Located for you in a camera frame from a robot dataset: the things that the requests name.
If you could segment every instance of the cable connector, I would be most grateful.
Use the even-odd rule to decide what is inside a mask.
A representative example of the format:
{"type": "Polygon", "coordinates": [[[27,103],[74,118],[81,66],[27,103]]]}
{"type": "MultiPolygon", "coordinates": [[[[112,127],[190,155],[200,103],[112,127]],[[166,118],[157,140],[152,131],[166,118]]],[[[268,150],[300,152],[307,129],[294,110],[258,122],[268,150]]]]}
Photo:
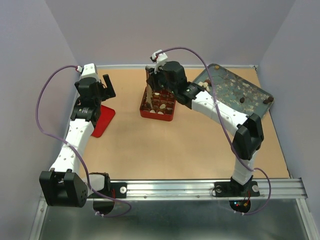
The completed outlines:
{"type": "Polygon", "coordinates": [[[75,69],[78,73],[82,73],[82,71],[84,70],[84,68],[82,66],[78,66],[76,69],[75,69]]]}
{"type": "Polygon", "coordinates": [[[154,73],[157,74],[157,72],[159,72],[159,67],[163,66],[167,59],[168,59],[168,56],[167,54],[165,53],[160,53],[162,52],[162,50],[158,50],[158,51],[155,51],[152,56],[150,57],[150,59],[152,60],[153,63],[156,63],[155,64],[155,67],[154,67],[154,73]]]}

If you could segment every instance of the cable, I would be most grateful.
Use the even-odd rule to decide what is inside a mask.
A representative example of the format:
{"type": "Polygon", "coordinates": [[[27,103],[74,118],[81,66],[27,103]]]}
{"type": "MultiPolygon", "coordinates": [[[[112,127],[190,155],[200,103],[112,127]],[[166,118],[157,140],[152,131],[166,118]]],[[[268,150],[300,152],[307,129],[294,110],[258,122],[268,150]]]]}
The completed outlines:
{"type": "Polygon", "coordinates": [[[218,104],[217,104],[217,93],[216,93],[215,83],[214,83],[214,80],[213,80],[213,78],[212,78],[212,76],[211,76],[211,74],[210,74],[209,68],[208,68],[207,64],[205,63],[205,60],[204,60],[198,53],[196,53],[196,52],[193,51],[192,49],[190,49],[190,48],[188,48],[188,47],[184,47],[184,46],[171,47],[171,48],[162,50],[162,51],[160,51],[160,52],[157,52],[155,55],[158,56],[158,55],[160,55],[160,54],[163,54],[163,53],[166,53],[166,52],[169,52],[169,51],[172,51],[172,50],[179,50],[179,49],[180,49],[180,50],[187,50],[187,51],[193,53],[194,55],[196,55],[196,56],[198,57],[198,59],[199,59],[199,60],[202,62],[202,64],[204,65],[205,70],[206,70],[206,72],[208,73],[208,76],[209,76],[209,79],[210,79],[210,82],[211,82],[211,85],[212,85],[212,97],[213,97],[213,102],[214,102],[214,105],[215,105],[216,113],[217,113],[218,118],[219,118],[219,122],[220,122],[220,124],[221,124],[221,127],[222,127],[222,130],[223,130],[223,132],[224,132],[224,135],[226,136],[226,139],[228,140],[228,142],[229,142],[229,144],[230,144],[230,147],[231,147],[231,150],[232,150],[233,154],[235,155],[236,159],[237,159],[237,160],[241,163],[241,165],[244,166],[247,170],[249,170],[249,171],[251,171],[251,172],[254,172],[255,170],[258,170],[258,171],[262,172],[262,173],[265,175],[265,177],[266,177],[266,179],[267,179],[267,181],[268,181],[268,184],[269,184],[269,195],[268,195],[267,200],[265,201],[265,204],[264,204],[260,209],[258,209],[258,210],[256,210],[256,211],[253,211],[253,212],[250,212],[250,213],[245,213],[245,215],[252,215],[252,214],[258,213],[258,212],[260,212],[260,211],[268,204],[268,202],[269,202],[269,200],[270,200],[270,197],[271,197],[271,183],[270,183],[270,179],[269,179],[268,175],[267,175],[261,168],[256,167],[256,168],[254,168],[254,169],[251,169],[251,168],[248,167],[248,166],[244,163],[244,161],[239,157],[239,155],[238,155],[235,147],[233,146],[232,141],[231,141],[231,139],[230,139],[230,137],[229,137],[229,135],[228,135],[227,128],[226,128],[226,126],[225,126],[225,124],[224,124],[224,122],[223,122],[223,120],[222,120],[221,113],[220,113],[220,110],[219,110],[219,106],[218,106],[218,104]]]}
{"type": "Polygon", "coordinates": [[[108,215],[103,215],[103,214],[100,214],[98,212],[96,212],[97,215],[101,216],[101,217],[105,217],[105,218],[114,218],[114,217],[120,217],[122,215],[125,215],[127,214],[128,212],[130,212],[130,210],[132,209],[132,205],[128,202],[128,201],[124,201],[124,200],[120,200],[120,199],[116,199],[116,198],[112,198],[112,197],[109,197],[109,196],[106,196],[96,190],[94,190],[92,187],[91,187],[91,184],[90,184],[90,178],[89,178],[89,171],[88,171],[88,168],[85,164],[85,161],[83,160],[83,158],[81,157],[81,155],[79,154],[79,152],[75,149],[74,146],[70,145],[65,139],[57,136],[57,135],[54,135],[52,133],[49,133],[49,132],[46,132],[40,125],[40,122],[39,122],[39,104],[40,104],[40,100],[42,98],[42,95],[44,94],[44,91],[48,85],[48,83],[51,81],[51,79],[58,73],[60,72],[61,70],[63,69],[67,69],[67,68],[75,68],[77,69],[78,66],[75,66],[75,65],[66,65],[66,66],[63,66],[63,67],[60,67],[59,69],[57,69],[56,71],[54,71],[54,73],[51,74],[51,76],[48,78],[48,80],[45,82],[44,86],[42,87],[41,91],[40,91],[40,94],[39,94],[39,97],[38,97],[38,100],[36,102],[36,106],[35,106],[35,121],[36,121],[36,125],[38,126],[39,130],[41,133],[43,133],[44,135],[47,135],[51,138],[54,138],[54,139],[57,139],[61,142],[63,142],[64,144],[66,144],[69,148],[71,148],[71,150],[74,152],[74,154],[77,156],[77,158],[80,160],[83,168],[84,168],[84,171],[85,171],[85,175],[86,175],[86,179],[87,179],[87,186],[95,193],[97,194],[98,196],[102,197],[102,198],[105,198],[105,199],[109,199],[109,200],[112,200],[114,202],[118,202],[118,203],[123,203],[123,204],[126,204],[129,206],[129,209],[123,213],[120,213],[120,214],[117,214],[117,215],[112,215],[112,216],[108,216],[108,215]]]}

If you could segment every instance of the red tray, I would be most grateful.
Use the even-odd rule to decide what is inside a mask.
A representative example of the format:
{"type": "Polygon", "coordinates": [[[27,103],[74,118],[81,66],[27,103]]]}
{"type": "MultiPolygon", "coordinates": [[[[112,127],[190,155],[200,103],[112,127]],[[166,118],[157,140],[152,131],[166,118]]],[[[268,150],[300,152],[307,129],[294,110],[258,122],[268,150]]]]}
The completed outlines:
{"type": "Polygon", "coordinates": [[[168,91],[162,90],[152,94],[152,106],[155,113],[150,112],[150,109],[147,107],[146,99],[147,99],[147,88],[144,90],[143,98],[140,105],[140,115],[143,118],[147,119],[157,119],[162,121],[172,121],[174,119],[176,99],[175,97],[168,91]]]}

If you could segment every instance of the table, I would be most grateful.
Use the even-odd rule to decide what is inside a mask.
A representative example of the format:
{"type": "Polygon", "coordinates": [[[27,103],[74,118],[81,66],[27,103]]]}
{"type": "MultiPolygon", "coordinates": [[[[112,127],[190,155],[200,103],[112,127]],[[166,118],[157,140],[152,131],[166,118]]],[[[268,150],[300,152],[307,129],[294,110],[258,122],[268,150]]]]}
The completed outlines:
{"type": "MultiPolygon", "coordinates": [[[[230,71],[260,86],[252,68],[230,71]]],[[[186,68],[189,81],[203,69],[186,68]]],[[[177,104],[171,122],[142,118],[139,107],[146,87],[144,69],[100,69],[109,74],[116,97],[103,105],[116,114],[100,138],[90,137],[84,161],[89,172],[109,173],[111,179],[228,179],[235,156],[218,123],[177,104]]],[[[269,113],[262,120],[264,141],[255,161],[270,178],[289,173],[269,113]]],[[[255,178],[263,178],[260,172],[255,178]]]]}

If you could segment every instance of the bolt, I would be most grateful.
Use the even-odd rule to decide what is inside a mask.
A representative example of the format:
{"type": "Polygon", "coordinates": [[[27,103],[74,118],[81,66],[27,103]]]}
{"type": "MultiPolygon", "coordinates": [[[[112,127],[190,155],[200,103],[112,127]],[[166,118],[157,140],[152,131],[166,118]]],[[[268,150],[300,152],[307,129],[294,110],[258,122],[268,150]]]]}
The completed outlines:
{"type": "Polygon", "coordinates": [[[216,191],[218,194],[222,193],[221,186],[216,186],[216,187],[215,187],[215,191],[216,191]]]}
{"type": "Polygon", "coordinates": [[[120,193],[125,194],[127,192],[127,188],[125,186],[120,187],[120,193]]]}
{"type": "Polygon", "coordinates": [[[259,192],[259,187],[258,187],[257,185],[253,185],[253,186],[252,186],[252,190],[253,190],[255,193],[257,193],[257,192],[259,192]]]}

